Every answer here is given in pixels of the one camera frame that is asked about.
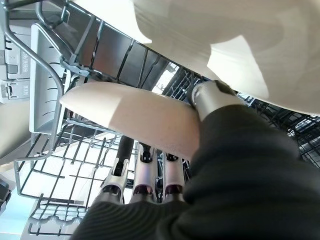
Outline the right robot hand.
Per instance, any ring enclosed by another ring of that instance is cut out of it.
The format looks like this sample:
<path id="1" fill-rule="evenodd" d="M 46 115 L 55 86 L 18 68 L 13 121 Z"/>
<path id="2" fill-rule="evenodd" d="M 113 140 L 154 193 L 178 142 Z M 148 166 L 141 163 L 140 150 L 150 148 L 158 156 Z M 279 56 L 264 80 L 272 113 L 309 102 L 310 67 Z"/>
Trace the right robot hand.
<path id="1" fill-rule="evenodd" d="M 183 201 L 93 204 L 73 240 L 317 240 L 320 170 L 218 80 L 197 84 L 199 148 Z"/>

